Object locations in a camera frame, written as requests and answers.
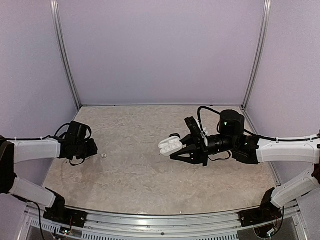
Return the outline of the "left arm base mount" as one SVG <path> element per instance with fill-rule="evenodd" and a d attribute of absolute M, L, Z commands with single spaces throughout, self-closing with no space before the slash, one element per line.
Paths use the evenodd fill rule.
<path fill-rule="evenodd" d="M 43 218 L 71 227 L 84 228 L 87 213 L 85 211 L 67 208 L 64 197 L 57 195 L 52 207 L 46 207 Z"/>

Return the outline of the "white earbud charging case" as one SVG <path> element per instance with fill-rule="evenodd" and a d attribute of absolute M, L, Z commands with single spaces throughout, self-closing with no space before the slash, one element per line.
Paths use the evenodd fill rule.
<path fill-rule="evenodd" d="M 165 157 L 177 153 L 183 148 L 180 135 L 178 133 L 171 134 L 169 138 L 162 140 L 158 144 L 158 148 L 160 154 Z"/>

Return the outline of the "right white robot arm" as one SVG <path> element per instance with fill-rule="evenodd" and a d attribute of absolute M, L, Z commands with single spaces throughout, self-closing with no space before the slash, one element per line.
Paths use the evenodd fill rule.
<path fill-rule="evenodd" d="M 219 114 L 218 133 L 208 135 L 200 118 L 187 117 L 184 121 L 190 133 L 184 138 L 172 134 L 159 144 L 160 153 L 172 160 L 207 166 L 211 155 L 227 152 L 233 159 L 248 165 L 270 162 L 302 162 L 312 167 L 288 181 L 268 190 L 256 218 L 266 222 L 276 209 L 320 187 L 320 136 L 301 138 L 266 137 L 245 129 L 245 117 L 235 110 Z"/>

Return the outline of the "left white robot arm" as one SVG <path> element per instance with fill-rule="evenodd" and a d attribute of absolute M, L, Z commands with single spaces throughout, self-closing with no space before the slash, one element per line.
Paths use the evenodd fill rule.
<path fill-rule="evenodd" d="M 26 179 L 18 177 L 15 166 L 33 160 L 73 159 L 84 163 L 97 155 L 98 147 L 92 138 L 92 129 L 83 123 L 71 121 L 63 124 L 64 133 L 39 138 L 0 138 L 0 192 L 50 208 L 50 214 L 63 223 L 70 211 L 62 204 L 64 198 Z"/>

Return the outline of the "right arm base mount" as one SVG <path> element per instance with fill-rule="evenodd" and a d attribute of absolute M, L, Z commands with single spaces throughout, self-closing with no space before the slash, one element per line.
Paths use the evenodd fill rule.
<path fill-rule="evenodd" d="M 242 227 L 258 225 L 276 220 L 276 218 L 282 218 L 281 208 L 271 203 L 274 190 L 275 188 L 273 187 L 265 192 L 259 207 L 242 210 L 238 213 Z"/>

